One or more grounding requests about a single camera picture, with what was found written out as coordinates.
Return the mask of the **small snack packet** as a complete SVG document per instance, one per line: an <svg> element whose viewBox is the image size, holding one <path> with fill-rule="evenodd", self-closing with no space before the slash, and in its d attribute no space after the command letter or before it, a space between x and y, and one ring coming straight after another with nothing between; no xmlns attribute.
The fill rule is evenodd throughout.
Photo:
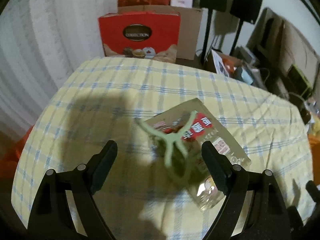
<svg viewBox="0 0 320 240"><path fill-rule="evenodd" d="M212 176L203 160L201 147L210 141L219 154L225 155L231 164L239 164L248 168L251 160L229 131L210 113L207 107L198 98L181 103L145 122L152 128L165 134L178 132L188 121L190 113L197 111L191 128L185 132L182 140L188 151L188 160L191 164L191 174L188 182L178 186L185 188L198 207L204 211L214 207L222 198ZM158 137L152 137L156 144L157 153L164 158L165 143ZM185 164L180 151L174 146L172 164L175 173L183 176Z"/></svg>

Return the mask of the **green plastic clip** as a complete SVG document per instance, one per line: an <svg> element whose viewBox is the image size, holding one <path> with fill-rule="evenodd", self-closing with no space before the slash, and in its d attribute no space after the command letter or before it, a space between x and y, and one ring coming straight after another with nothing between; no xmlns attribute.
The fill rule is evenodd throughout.
<svg viewBox="0 0 320 240"><path fill-rule="evenodd" d="M136 123L144 132L148 133L149 135L153 135L154 137L158 137L165 143L164 166L171 175L172 179L176 183L181 183L183 185L185 185L189 180L191 174L191 164L188 160L188 151L187 148L184 146L182 138L185 132L187 132L193 125L196 114L197 111L192 111L190 113L187 123L178 132L169 134L165 134L161 131L152 128L142 119L136 119ZM184 174L181 177L175 173L172 164L174 146L176 146L176 148L180 151L182 157L184 158L185 169Z"/></svg>

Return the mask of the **orange plastic basket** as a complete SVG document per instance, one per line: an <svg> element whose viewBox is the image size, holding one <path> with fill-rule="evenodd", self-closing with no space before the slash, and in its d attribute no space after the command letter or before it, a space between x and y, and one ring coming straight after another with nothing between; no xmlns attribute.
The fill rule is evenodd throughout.
<svg viewBox="0 0 320 240"><path fill-rule="evenodd" d="M313 164L319 165L319 137L308 134Z"/></svg>

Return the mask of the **yellow plaid tablecloth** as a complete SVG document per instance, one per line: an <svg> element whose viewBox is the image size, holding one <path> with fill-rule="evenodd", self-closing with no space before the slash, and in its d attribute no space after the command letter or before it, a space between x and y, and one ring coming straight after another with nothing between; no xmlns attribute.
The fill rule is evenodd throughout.
<svg viewBox="0 0 320 240"><path fill-rule="evenodd" d="M189 114L169 122L147 120L198 98L251 160L249 170L273 172L287 206L302 220L314 204L305 185L312 154L299 110L243 82L177 64L121 57L84 62L53 96L22 151L11 202L23 225L44 173L69 171L109 140L118 155L94 195L117 239L201 239L221 204L202 211L165 166L165 142L150 133L178 131Z"/></svg>

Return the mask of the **orange plastic bag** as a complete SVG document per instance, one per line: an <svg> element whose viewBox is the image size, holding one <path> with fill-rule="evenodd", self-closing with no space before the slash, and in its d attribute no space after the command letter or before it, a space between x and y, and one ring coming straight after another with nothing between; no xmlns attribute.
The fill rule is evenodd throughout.
<svg viewBox="0 0 320 240"><path fill-rule="evenodd" d="M32 129L33 126L31 126L25 135L16 142L3 157L1 157L1 179L14 178L20 156Z"/></svg>

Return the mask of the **green black power station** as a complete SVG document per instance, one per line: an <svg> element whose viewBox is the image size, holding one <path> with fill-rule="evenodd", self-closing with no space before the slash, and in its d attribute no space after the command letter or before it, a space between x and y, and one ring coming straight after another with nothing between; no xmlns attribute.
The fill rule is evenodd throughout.
<svg viewBox="0 0 320 240"><path fill-rule="evenodd" d="M292 83L295 92L303 99L308 99L312 96L312 87L303 72L292 64L287 72L287 78Z"/></svg>

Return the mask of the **brown cardboard box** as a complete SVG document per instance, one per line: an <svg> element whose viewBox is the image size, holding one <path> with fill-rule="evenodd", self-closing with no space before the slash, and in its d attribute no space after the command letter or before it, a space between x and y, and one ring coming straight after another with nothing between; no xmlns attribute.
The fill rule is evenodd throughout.
<svg viewBox="0 0 320 240"><path fill-rule="evenodd" d="M118 8L118 12L129 11L154 11L158 13L178 12L181 16L181 23L176 63L194 60L202 19L201 9L171 7L169 5L135 5Z"/></svg>

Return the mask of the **brown sofa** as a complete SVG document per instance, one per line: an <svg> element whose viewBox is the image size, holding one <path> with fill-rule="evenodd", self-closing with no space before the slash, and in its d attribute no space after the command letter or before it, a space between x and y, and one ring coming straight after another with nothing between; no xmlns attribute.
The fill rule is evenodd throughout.
<svg viewBox="0 0 320 240"><path fill-rule="evenodd" d="M298 85L289 80L289 70L294 65L310 83L311 97L319 102L319 54L290 21L264 8L247 48L258 59L259 66L270 71L266 87L271 93L298 93Z"/></svg>

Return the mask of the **red gift box front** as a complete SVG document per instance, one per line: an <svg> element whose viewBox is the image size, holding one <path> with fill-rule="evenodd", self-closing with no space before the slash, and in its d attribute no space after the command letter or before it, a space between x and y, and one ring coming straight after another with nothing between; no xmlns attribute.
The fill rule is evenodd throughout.
<svg viewBox="0 0 320 240"><path fill-rule="evenodd" d="M106 56L176 62L179 13L130 11L107 14L98 22Z"/></svg>

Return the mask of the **right black speaker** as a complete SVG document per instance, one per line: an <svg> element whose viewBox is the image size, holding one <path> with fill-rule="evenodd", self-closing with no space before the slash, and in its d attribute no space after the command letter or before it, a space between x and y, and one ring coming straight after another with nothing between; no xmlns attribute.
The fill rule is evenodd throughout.
<svg viewBox="0 0 320 240"><path fill-rule="evenodd" d="M255 24L259 12L261 9L263 0L233 0L230 8L230 14L239 19L239 24L236 29L236 35L231 47L230 54L232 55L235 51L236 44L238 42L242 25L244 22Z"/></svg>

